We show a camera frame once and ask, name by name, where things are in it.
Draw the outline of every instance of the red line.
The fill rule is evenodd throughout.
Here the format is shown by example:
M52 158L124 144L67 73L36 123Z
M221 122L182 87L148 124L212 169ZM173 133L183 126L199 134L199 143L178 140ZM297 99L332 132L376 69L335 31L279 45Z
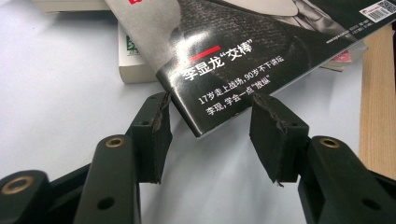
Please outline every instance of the red line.
M139 3L142 0L129 0L129 3L131 3L131 5L135 4L135 3Z
M199 53L199 54L193 56L192 58L190 58L190 62L197 61L198 59L204 58L205 56L207 56L207 55L209 55L211 53L214 53L214 52L216 52L218 50L220 50L220 46L219 45L217 45L217 46L215 46L215 47L213 47L211 49L207 49L204 52Z

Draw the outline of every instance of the screw hole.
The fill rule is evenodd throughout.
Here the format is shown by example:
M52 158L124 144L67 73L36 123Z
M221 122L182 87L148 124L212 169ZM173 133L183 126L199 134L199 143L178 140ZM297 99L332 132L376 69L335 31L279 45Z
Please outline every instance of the screw hole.
M99 203L97 204L97 207L99 210L107 210L110 207L112 207L115 202L116 201L114 201L113 198L107 197L107 198L104 198L101 201L99 201Z
M373 200L370 199L363 199L361 200L363 202L364 205L366 205L367 207L369 207L370 209L373 209L375 211L381 210L381 206L379 206L378 203L376 203Z
M123 144L124 140L122 138L112 138L106 142L107 147L119 147Z
M325 147L332 147L332 148L340 147L340 144L337 141L332 140L331 138L322 138L319 140L319 142Z
M28 189L33 181L34 179L31 176L20 176L6 183L1 191L3 194L16 194Z

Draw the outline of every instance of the magazine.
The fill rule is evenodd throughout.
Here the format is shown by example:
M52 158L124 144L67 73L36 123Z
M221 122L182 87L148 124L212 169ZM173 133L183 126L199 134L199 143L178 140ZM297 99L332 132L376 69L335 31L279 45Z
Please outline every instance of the magazine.
M106 0L195 136L395 19L394 0Z

